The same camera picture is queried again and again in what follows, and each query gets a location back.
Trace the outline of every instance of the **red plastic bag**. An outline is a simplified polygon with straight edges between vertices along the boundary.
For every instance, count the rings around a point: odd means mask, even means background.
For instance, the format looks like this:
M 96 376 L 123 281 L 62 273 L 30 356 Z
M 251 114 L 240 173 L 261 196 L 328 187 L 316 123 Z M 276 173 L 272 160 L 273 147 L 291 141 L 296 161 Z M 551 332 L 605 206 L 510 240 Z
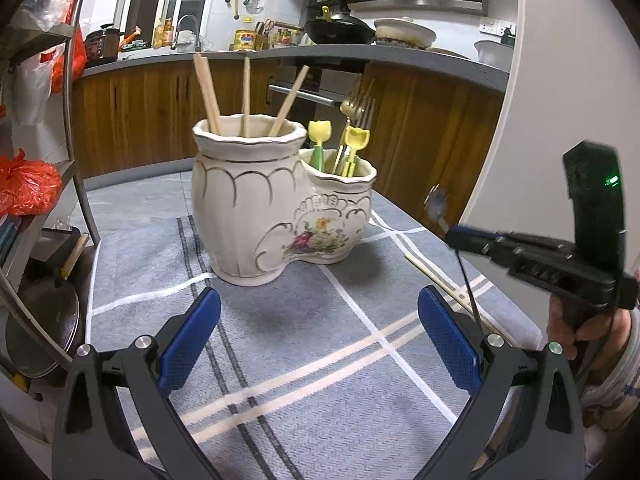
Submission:
M 39 215 L 51 211 L 60 198 L 62 179 L 56 167 L 42 160 L 9 160 L 0 156 L 0 215 Z
M 71 5 L 74 0 L 69 0 L 69 8 L 66 12 L 65 23 L 69 23 L 71 20 Z M 86 65 L 86 50 L 84 49 L 84 41 L 82 40 L 82 32 L 80 27 L 76 28 L 76 37 L 74 39 L 74 45 L 72 50 L 73 62 L 73 81 L 78 79 L 82 72 L 84 72 L 84 66 Z M 62 75 L 64 73 L 65 55 L 60 56 L 53 65 L 53 74 L 51 76 L 51 93 L 59 94 L 62 92 Z

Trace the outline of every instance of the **floral pattern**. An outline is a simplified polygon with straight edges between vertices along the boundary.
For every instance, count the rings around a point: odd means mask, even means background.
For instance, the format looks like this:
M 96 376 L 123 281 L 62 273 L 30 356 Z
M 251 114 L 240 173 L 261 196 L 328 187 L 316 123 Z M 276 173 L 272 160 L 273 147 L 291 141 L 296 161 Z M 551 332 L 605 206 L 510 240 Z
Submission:
M 293 243 L 290 246 L 282 246 L 288 256 L 296 254 L 325 253 L 333 254 L 345 246 L 349 238 L 344 234 L 344 229 L 329 229 L 331 219 L 320 217 L 315 225 L 308 221 L 303 223 L 304 230 L 296 231 Z

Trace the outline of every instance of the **hand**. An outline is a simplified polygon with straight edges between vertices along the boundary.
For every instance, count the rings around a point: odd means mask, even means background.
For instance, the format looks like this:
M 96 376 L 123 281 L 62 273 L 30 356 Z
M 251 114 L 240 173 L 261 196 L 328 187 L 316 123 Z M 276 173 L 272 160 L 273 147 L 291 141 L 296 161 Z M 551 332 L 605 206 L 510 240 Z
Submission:
M 588 319 L 574 332 L 562 319 L 562 300 L 552 295 L 549 301 L 549 322 L 546 326 L 546 334 L 549 341 L 556 341 L 562 345 L 564 354 L 570 360 L 575 359 L 577 354 L 576 341 L 597 340 L 607 334 L 612 314 L 611 334 L 590 369 L 589 383 L 591 384 L 602 384 L 624 354 L 631 334 L 631 313 L 622 308 L 616 309 L 613 313 L 604 312 Z

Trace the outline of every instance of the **ceramic utensil holder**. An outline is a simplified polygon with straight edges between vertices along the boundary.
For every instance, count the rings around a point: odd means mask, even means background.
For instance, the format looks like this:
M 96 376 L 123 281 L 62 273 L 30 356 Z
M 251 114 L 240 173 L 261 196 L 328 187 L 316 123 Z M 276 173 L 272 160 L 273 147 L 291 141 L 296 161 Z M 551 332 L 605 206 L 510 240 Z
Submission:
M 275 118 L 252 115 L 239 137 L 241 114 L 221 117 L 223 135 L 206 120 L 193 128 L 193 217 L 213 271 L 235 285 L 277 278 L 289 262 L 332 264 L 362 238 L 371 212 L 376 170 L 358 159 L 354 176 L 321 173 L 300 150 L 301 124 L 284 121 L 266 137 Z M 325 164 L 335 150 L 325 150 Z

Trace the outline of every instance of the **faucet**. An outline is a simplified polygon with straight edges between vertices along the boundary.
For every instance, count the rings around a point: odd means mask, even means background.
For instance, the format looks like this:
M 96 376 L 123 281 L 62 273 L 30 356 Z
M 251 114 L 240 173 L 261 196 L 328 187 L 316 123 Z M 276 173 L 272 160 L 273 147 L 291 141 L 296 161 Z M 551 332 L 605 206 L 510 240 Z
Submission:
M 176 47 L 178 46 L 178 34 L 180 34 L 180 24 L 182 23 L 182 20 L 184 18 L 192 18 L 193 19 L 193 23 L 195 23 L 195 25 L 196 25 L 196 30 L 195 30 L 195 34 L 196 34 L 196 52 L 202 52 L 202 46 L 200 44 L 200 23 L 198 23 L 198 19 L 193 14 L 185 14 L 183 17 L 181 17 L 178 20 L 178 25 L 177 25 L 177 27 L 175 27 L 174 44 L 172 44 L 171 50 L 175 50 Z

